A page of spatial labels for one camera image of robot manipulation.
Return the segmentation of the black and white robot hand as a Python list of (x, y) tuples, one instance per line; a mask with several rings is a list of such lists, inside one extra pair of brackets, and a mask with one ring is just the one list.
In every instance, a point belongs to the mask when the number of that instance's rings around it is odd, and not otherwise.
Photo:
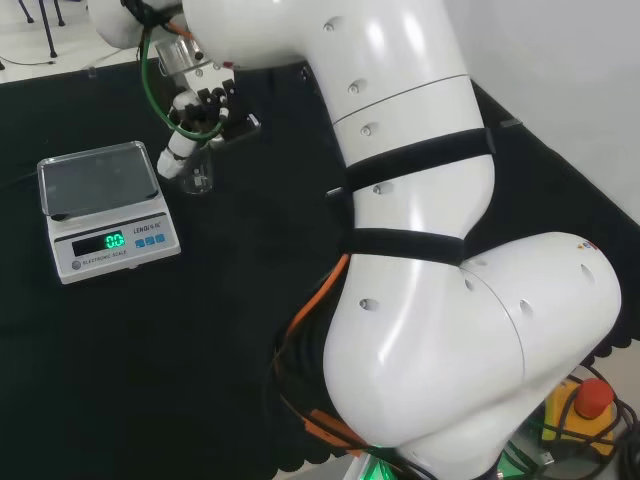
[[(222, 88), (223, 82), (234, 80), (232, 70), (222, 68), (217, 64), (206, 64), (201, 68), (168, 76), (175, 92), (170, 94), (171, 105), (168, 118), (183, 130), (191, 133), (207, 133), (217, 121), (191, 120), (187, 116), (187, 107), (204, 106), (205, 93), (212, 94), (216, 88)], [(177, 179), (185, 174), (187, 167), (194, 161), (198, 153), (207, 142), (204, 140), (190, 140), (180, 133), (172, 133), (166, 148), (161, 152), (157, 171), (167, 180)]]

